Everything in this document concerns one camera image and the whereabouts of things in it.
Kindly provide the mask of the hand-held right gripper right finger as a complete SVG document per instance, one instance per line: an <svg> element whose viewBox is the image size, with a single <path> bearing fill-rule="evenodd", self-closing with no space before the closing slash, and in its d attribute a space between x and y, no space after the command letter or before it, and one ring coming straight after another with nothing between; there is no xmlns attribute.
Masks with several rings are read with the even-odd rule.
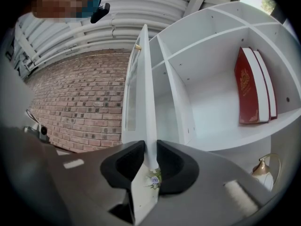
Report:
<svg viewBox="0 0 301 226"><path fill-rule="evenodd" d="M273 194L226 158L157 141L162 183L143 226L250 226L271 209Z"/></svg>

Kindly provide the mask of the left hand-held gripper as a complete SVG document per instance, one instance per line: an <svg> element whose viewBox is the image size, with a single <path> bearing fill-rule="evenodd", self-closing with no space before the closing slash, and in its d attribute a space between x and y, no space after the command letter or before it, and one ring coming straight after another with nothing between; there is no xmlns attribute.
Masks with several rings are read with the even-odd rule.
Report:
<svg viewBox="0 0 301 226"><path fill-rule="evenodd" d="M35 136L42 142L49 142L48 129L41 124L34 127L26 126L24 132Z"/></svg>

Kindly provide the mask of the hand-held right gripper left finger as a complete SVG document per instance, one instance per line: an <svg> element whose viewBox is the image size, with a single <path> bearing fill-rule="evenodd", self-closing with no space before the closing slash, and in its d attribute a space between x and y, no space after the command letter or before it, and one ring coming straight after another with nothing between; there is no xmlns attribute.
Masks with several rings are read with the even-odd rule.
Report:
<svg viewBox="0 0 301 226"><path fill-rule="evenodd" d="M131 226L131 184L144 160L144 142L59 155L18 128L4 129L4 173L21 202L45 224Z"/></svg>

